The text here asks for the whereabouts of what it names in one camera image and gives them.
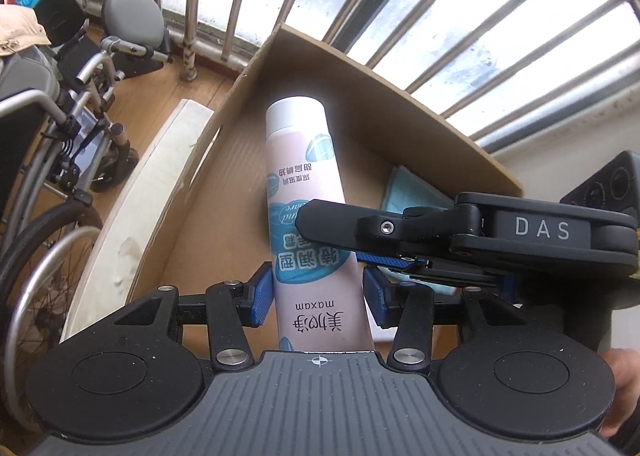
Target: metal screw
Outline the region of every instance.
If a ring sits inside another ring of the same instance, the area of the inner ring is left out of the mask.
[[[238,366],[243,362],[247,362],[247,360],[249,360],[249,355],[242,350],[230,348],[219,352],[218,355],[216,355],[216,360],[225,366]]]
[[[401,364],[420,364],[424,360],[424,353],[416,348],[402,348],[394,353],[394,359]]]
[[[380,232],[383,234],[391,234],[394,231],[394,225],[390,221],[383,221],[380,226]]]

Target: gray ribbed plate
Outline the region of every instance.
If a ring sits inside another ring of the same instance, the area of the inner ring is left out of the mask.
[[[49,437],[33,456],[456,455],[605,456],[596,434],[514,442],[466,425],[425,378],[394,373],[373,353],[267,352],[260,364],[213,379],[183,419],[148,438],[82,446]]]

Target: human hand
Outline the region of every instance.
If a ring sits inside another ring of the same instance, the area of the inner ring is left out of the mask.
[[[611,349],[602,354],[616,382],[616,395],[600,434],[610,438],[633,414],[640,398],[640,353],[635,350]]]

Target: beige bag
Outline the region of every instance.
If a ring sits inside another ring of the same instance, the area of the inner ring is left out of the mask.
[[[51,42],[33,9],[0,4],[0,58],[20,52],[32,45]]]

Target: tube cap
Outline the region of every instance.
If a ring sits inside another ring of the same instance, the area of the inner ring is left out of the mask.
[[[280,129],[312,129],[315,133],[328,133],[324,106],[311,97],[287,97],[274,102],[267,110],[267,137]]]

